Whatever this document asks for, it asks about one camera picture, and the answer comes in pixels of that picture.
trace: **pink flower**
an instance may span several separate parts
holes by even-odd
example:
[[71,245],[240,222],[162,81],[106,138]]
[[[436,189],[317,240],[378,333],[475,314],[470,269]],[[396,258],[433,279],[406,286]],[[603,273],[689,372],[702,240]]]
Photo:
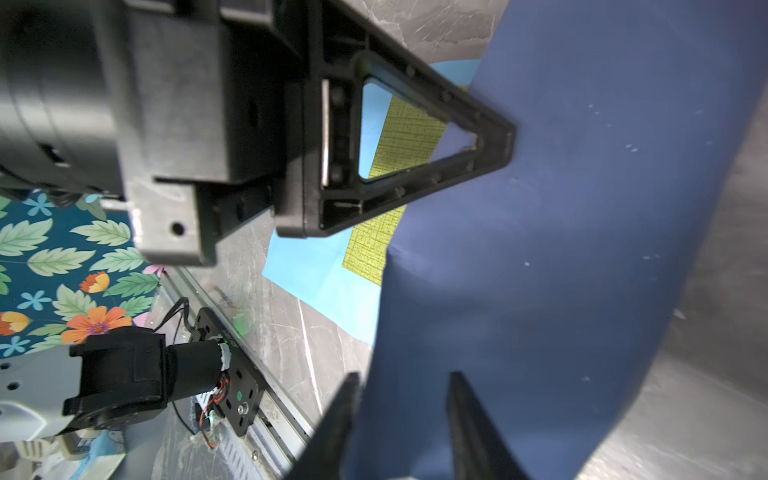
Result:
[[144,326],[147,324],[147,317],[149,316],[149,312],[142,313],[141,315],[136,315],[134,317],[134,325],[135,326]]
[[150,265],[142,273],[157,273],[157,278],[160,278],[163,276],[164,271],[165,267],[162,265]]

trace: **floral backdrop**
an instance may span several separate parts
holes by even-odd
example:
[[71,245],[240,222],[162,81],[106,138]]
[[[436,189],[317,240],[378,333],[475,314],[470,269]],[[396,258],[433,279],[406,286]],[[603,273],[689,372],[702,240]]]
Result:
[[0,356],[144,325],[163,270],[144,262],[129,225],[98,195],[65,210],[43,193],[0,197]]

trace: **orange flower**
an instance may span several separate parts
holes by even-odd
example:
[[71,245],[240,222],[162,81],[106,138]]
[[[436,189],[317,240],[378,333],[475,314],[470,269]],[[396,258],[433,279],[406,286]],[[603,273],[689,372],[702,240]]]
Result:
[[67,330],[61,334],[62,343],[83,343],[89,335],[102,335],[112,329],[121,326],[133,325],[130,317],[125,315],[125,310],[116,306],[109,313],[106,306],[97,306],[88,311],[88,316],[77,315],[67,322],[67,326],[74,330]]
[[27,325],[29,325],[29,318],[24,313],[0,313],[0,335],[15,335],[27,328]]
[[105,291],[108,286],[109,275],[105,272],[99,272],[88,275],[85,281],[80,284],[80,290],[86,293],[99,293]]

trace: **green leaf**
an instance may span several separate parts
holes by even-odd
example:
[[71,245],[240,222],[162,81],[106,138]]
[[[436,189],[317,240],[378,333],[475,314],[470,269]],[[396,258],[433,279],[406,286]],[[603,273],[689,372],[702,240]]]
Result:
[[128,296],[144,295],[157,288],[160,279],[156,275],[148,273],[131,272],[129,276],[118,278],[116,285],[110,286],[104,296],[120,295],[123,298]]
[[83,262],[94,256],[96,250],[78,252],[78,249],[54,248],[53,250],[40,250],[35,255],[29,257],[27,265],[38,275],[53,276],[54,273],[69,273],[83,266]]
[[48,336],[57,335],[67,329],[67,326],[63,323],[49,323],[46,326],[41,326],[38,329],[34,329],[28,332],[27,335]]
[[131,240],[131,228],[123,222],[117,223],[113,220],[106,222],[94,220],[90,225],[81,225],[69,231],[87,237],[86,240],[89,242],[110,247],[116,247]]
[[61,284],[56,289],[56,300],[53,301],[53,307],[58,309],[55,311],[56,315],[61,315],[65,321],[69,321],[76,315],[88,316],[88,311],[96,308],[96,302],[82,291],[73,292]]
[[88,195],[83,195],[80,197],[80,200],[75,204],[77,208],[80,210],[83,210],[84,212],[90,212],[91,215],[98,218],[99,220],[106,220],[107,219],[107,212],[104,211],[103,208],[101,208],[101,204],[99,203],[99,200],[94,200],[90,202],[89,204],[85,203],[85,198]]
[[3,272],[5,272],[5,267],[0,265],[0,295],[8,295],[8,285],[5,284],[11,282],[11,277]]
[[153,298],[151,296],[135,296],[132,299],[125,300],[120,304],[120,308],[125,310],[125,316],[135,317],[141,312],[152,306]]
[[106,270],[109,273],[124,272],[125,270],[133,270],[142,263],[144,263],[144,258],[135,248],[118,248],[114,252],[105,253],[101,260],[91,265],[89,270]]
[[42,352],[43,350],[51,349],[57,345],[63,345],[63,342],[61,340],[61,335],[46,336],[45,340],[29,347],[29,350],[27,350],[24,354],[28,355],[29,353],[33,353],[33,352]]
[[0,197],[0,218],[3,218],[4,216],[8,215],[8,212],[3,210],[5,210],[5,208],[10,203],[11,203],[11,200],[9,198]]
[[45,234],[51,229],[53,219],[30,224],[28,220],[16,225],[9,223],[0,230],[0,255],[18,257],[22,252],[34,250],[38,243],[45,242]]

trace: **dark blue fabric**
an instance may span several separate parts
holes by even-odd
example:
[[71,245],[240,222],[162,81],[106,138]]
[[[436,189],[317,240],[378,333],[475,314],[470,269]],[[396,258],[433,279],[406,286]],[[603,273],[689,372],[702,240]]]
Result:
[[406,210],[351,478],[452,478],[452,370],[534,478],[578,473],[667,328],[767,37],[763,0],[510,2],[470,91],[518,123],[514,160]]

